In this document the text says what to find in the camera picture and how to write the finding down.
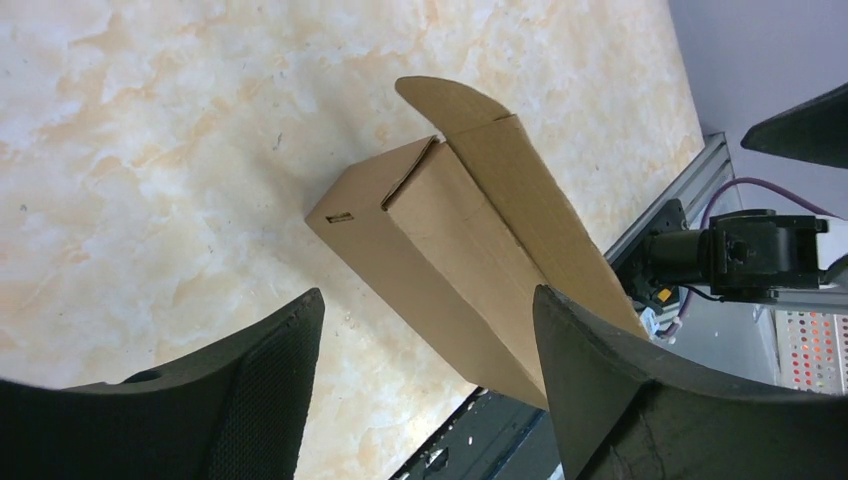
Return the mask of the cardboard box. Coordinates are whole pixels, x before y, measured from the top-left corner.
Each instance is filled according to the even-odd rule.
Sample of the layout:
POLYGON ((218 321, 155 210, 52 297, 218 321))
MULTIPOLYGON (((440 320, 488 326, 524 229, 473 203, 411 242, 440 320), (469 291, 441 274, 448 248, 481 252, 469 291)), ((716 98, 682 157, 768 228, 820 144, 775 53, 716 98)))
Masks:
POLYGON ((395 88, 437 134, 341 174, 306 218, 334 253, 465 380, 538 408, 538 285, 646 337, 517 115, 444 78, 395 88))

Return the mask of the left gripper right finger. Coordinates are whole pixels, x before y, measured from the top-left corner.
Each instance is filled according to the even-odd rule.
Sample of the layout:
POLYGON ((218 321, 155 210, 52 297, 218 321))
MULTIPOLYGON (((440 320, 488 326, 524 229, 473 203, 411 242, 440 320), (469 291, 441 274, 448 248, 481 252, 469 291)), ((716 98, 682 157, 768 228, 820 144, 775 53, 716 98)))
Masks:
POLYGON ((540 285, 533 320, 569 479, 843 479, 847 400, 671 353, 540 285))

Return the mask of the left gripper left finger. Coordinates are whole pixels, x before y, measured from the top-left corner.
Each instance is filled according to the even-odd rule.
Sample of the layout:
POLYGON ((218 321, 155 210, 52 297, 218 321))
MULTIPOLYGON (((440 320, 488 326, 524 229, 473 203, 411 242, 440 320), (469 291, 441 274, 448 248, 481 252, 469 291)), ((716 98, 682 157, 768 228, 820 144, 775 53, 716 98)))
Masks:
POLYGON ((1 384, 5 479, 290 479, 325 304, 265 319, 117 384, 1 384))

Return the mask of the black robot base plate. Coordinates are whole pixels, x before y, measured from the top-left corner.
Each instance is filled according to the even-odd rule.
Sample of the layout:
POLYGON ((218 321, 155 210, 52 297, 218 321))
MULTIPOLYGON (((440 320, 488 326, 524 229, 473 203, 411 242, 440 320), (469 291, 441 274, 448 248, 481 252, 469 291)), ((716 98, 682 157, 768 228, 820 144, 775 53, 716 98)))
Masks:
POLYGON ((476 389, 393 479, 562 479, 548 412, 476 389))

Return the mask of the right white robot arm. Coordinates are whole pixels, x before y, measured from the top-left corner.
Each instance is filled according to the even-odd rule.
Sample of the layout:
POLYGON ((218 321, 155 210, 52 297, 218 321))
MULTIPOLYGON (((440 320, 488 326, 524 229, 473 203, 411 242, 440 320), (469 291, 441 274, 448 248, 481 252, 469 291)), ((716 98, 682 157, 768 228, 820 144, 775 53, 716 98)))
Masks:
MULTIPOLYGON (((751 127, 747 150, 814 165, 847 166, 847 88, 840 86, 751 127)), ((686 224, 682 203, 666 202, 612 268, 626 294, 659 307, 659 293, 683 287, 711 301, 774 304, 783 289, 847 284, 847 222, 809 202, 805 215, 749 209, 686 224)))

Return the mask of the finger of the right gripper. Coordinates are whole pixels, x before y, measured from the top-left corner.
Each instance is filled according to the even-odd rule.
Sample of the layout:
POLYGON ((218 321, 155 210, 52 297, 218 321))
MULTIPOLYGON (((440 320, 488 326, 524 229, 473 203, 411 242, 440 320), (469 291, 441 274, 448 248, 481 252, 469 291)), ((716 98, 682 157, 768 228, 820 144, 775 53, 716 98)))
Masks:
POLYGON ((751 127, 744 149, 839 169, 847 168, 847 84, 751 127))

